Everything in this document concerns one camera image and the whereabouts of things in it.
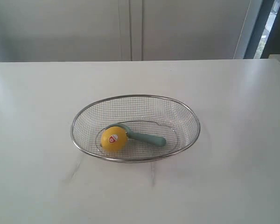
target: wire mesh basket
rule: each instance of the wire mesh basket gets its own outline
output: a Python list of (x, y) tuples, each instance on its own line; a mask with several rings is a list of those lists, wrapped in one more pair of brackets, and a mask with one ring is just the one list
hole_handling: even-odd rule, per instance
[[(161, 136), (166, 145), (156, 147), (128, 139), (118, 152), (107, 152), (100, 145), (105, 128), (121, 123), (138, 133)], [(152, 95), (125, 95), (106, 98), (82, 109), (70, 129), (74, 144), (83, 152), (116, 162), (159, 160), (193, 145), (200, 134), (194, 112), (182, 102)]]

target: label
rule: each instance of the label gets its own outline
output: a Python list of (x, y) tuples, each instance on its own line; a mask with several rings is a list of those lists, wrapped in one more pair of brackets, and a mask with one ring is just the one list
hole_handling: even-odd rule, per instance
[(117, 138), (118, 138), (118, 136), (115, 135), (115, 134), (113, 134), (113, 135), (111, 135), (111, 136), (109, 137), (109, 142), (110, 142), (110, 143), (114, 143), (114, 142), (117, 141)]

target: white table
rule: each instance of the white table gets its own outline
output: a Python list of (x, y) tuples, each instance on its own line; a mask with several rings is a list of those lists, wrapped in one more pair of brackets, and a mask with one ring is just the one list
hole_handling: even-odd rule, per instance
[[(141, 93), (189, 105), (195, 145), (141, 164), (75, 148), (80, 109)], [(0, 223), (280, 224), (280, 63), (0, 63)]]

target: cabinet door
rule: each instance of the cabinet door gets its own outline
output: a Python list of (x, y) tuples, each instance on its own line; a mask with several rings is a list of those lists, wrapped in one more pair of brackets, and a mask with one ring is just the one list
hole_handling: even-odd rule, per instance
[[(131, 1), (132, 51), (140, 50), (134, 58), (142, 60), (241, 57), (236, 51), (245, 51), (261, 4), (260, 0)], [(141, 21), (134, 16), (139, 17), (133, 7), (137, 4), (142, 4)], [(141, 41), (135, 40), (134, 32), (139, 31)]]
[(130, 59), (129, 0), (0, 0), (0, 62)]

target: basket rim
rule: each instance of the basket rim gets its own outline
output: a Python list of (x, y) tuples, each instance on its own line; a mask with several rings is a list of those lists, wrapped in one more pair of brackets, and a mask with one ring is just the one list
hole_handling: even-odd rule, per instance
[[(110, 158), (110, 157), (106, 157), (106, 156), (101, 156), (101, 155), (97, 155), (97, 154), (94, 154), (94, 153), (90, 153), (88, 152), (87, 150), (83, 149), (83, 147), (81, 147), (75, 140), (75, 137), (74, 137), (74, 126), (75, 126), (75, 123), (77, 121), (77, 118), (85, 111), (87, 110), (88, 108), (90, 108), (91, 106), (93, 105), (96, 105), (96, 104), (99, 104), (99, 103), (102, 103), (102, 102), (105, 102), (105, 101), (109, 101), (109, 100), (113, 100), (113, 99), (119, 99), (119, 98), (128, 98), (128, 97), (147, 97), (147, 98), (160, 98), (160, 99), (166, 99), (166, 100), (171, 100), (173, 102), (176, 102), (176, 103), (179, 103), (181, 105), (183, 105), (185, 108), (187, 108), (194, 116), (196, 122), (197, 122), (197, 128), (198, 128), (198, 132), (197, 132), (197, 135), (194, 139), (193, 142), (191, 142), (190, 144), (188, 144), (187, 146), (181, 148), (180, 150), (177, 150), (175, 152), (172, 152), (172, 153), (168, 153), (168, 154), (165, 154), (165, 155), (161, 155), (161, 156), (156, 156), (156, 157), (151, 157), (151, 158), (145, 158), (145, 159), (116, 159), (116, 158)], [(176, 100), (176, 99), (172, 99), (172, 98), (168, 98), (168, 97), (163, 97), (163, 96), (156, 96), (156, 95), (148, 95), (148, 94), (131, 94), (131, 95), (121, 95), (121, 96), (115, 96), (115, 97), (109, 97), (109, 98), (104, 98), (104, 99), (101, 99), (101, 100), (98, 100), (96, 102), (93, 102), (89, 105), (87, 105), (86, 107), (84, 107), (82, 110), (80, 110), (77, 115), (75, 116), (71, 126), (70, 126), (70, 137), (71, 137), (71, 140), (73, 141), (74, 145), (80, 149), (82, 152), (88, 154), (88, 155), (92, 155), (94, 157), (97, 157), (99, 159), (102, 159), (102, 160), (106, 160), (106, 161), (112, 161), (112, 162), (123, 162), (123, 163), (140, 163), (140, 162), (152, 162), (152, 161), (156, 161), (156, 160), (160, 160), (160, 159), (164, 159), (164, 158), (167, 158), (167, 157), (170, 157), (172, 155), (175, 155), (177, 153), (180, 153), (184, 150), (186, 150), (187, 148), (191, 147), (198, 139), (199, 135), (200, 135), (200, 131), (201, 131), (201, 126), (200, 126), (200, 121), (199, 121), (199, 118), (197, 117), (197, 115), (194, 113), (194, 111), (189, 107), (187, 106), (186, 104), (184, 104), (183, 102), (179, 101), (179, 100)]]

